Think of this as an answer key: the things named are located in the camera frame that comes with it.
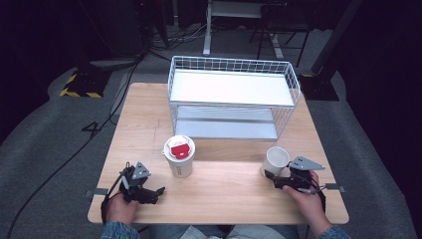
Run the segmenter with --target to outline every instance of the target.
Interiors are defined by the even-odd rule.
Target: red lid
[[[171,154],[173,154],[177,159],[186,158],[189,155],[189,144],[184,143],[170,148]]]

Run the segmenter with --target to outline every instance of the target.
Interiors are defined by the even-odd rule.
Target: sleeve
[[[351,237],[339,226],[332,226],[324,231],[318,239],[350,239]]]
[[[133,227],[112,221],[105,224],[101,239],[140,239],[140,237]]]

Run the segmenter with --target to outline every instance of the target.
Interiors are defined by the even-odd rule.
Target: white shelf board
[[[294,106],[282,74],[183,69],[175,70],[170,103]]]

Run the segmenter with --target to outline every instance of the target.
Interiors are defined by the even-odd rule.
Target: wire shelf
[[[175,134],[277,139],[300,96],[289,62],[175,56],[170,66]]]

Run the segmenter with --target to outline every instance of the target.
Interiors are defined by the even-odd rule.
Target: white cup
[[[175,135],[168,139],[161,152],[167,158],[176,177],[187,177],[192,173],[195,143],[186,135]]]
[[[267,156],[261,165],[261,173],[265,175],[265,170],[280,176],[282,170],[289,164],[289,154],[281,147],[274,146],[268,149]]]

